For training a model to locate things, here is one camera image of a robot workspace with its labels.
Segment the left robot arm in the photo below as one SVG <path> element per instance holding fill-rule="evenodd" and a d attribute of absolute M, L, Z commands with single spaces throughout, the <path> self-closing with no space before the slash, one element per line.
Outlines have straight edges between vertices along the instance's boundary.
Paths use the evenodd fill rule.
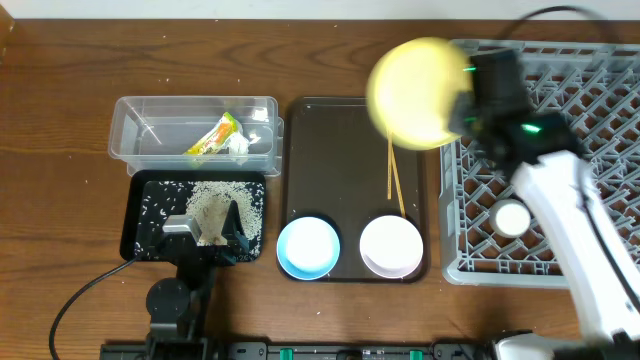
<path fill-rule="evenodd" d="M 230 202 L 224 217 L 226 245 L 204 250 L 198 245 L 201 235 L 192 215 L 171 215 L 162 226 L 154 249 L 176 266 L 176 275 L 156 282 L 147 294 L 151 321 L 141 356 L 145 360 L 209 360 L 224 355 L 224 347 L 204 334 L 204 325 L 215 269 L 235 265 L 249 250 L 237 202 Z"/>

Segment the pink bowl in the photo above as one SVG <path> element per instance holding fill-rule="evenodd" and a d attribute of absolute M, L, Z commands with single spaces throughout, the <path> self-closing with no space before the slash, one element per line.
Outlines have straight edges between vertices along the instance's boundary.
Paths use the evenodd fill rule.
<path fill-rule="evenodd" d="M 410 275 L 424 254 L 419 230 L 409 220 L 395 215 L 370 221 L 361 233 L 359 250 L 366 267 L 387 279 Z"/>

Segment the yellow plate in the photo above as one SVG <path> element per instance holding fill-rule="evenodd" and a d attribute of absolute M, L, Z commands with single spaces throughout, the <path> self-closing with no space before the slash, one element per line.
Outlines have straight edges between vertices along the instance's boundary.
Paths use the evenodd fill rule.
<path fill-rule="evenodd" d="M 366 87 L 369 116 L 381 134 L 409 150 L 430 150 L 460 136 L 447 129 L 458 92 L 472 92 L 468 55 L 453 43 L 423 37 L 401 44 L 373 67 Z"/>

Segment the white cup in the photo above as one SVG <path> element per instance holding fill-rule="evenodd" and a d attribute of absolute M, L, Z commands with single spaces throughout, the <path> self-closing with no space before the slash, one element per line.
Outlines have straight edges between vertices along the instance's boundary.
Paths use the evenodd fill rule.
<path fill-rule="evenodd" d="M 498 235 L 517 238 L 529 229 L 531 214 L 520 201 L 505 199 L 497 201 L 490 208 L 489 222 Z"/>

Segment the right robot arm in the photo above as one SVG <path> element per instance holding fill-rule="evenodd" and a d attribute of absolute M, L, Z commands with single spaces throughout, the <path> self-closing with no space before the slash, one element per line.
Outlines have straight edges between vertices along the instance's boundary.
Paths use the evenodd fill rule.
<path fill-rule="evenodd" d="M 463 55 L 452 132 L 471 137 L 543 230 L 568 282 L 583 341 L 519 332 L 492 344 L 496 359 L 636 359 L 639 271 L 599 197 L 578 136 L 558 112 L 529 103 L 518 55 Z"/>

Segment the white tissue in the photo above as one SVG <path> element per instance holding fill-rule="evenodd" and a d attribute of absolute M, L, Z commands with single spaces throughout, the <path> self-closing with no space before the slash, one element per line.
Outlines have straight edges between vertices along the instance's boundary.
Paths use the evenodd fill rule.
<path fill-rule="evenodd" d="M 223 148 L 232 156 L 246 156 L 249 154 L 249 147 L 257 142 L 261 138 L 254 133 L 246 138 L 242 133 L 235 132 L 231 134 L 225 141 Z"/>

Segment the blue bowl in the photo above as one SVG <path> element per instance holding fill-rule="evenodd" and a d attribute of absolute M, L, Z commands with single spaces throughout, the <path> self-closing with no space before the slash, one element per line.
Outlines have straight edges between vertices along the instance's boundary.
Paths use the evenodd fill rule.
<path fill-rule="evenodd" d="M 294 279 L 314 281 L 328 275 L 341 250 L 334 227 L 318 217 L 301 217 L 280 232 L 276 256 L 282 270 Z"/>

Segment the green snack wrapper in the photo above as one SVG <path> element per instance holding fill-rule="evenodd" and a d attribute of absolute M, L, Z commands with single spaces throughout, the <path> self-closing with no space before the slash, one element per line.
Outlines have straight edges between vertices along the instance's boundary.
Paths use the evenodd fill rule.
<path fill-rule="evenodd" d="M 185 155 L 199 156 L 216 154 L 225 148 L 229 138 L 240 133 L 242 126 L 230 113 L 225 112 L 214 127 L 186 150 Z"/>

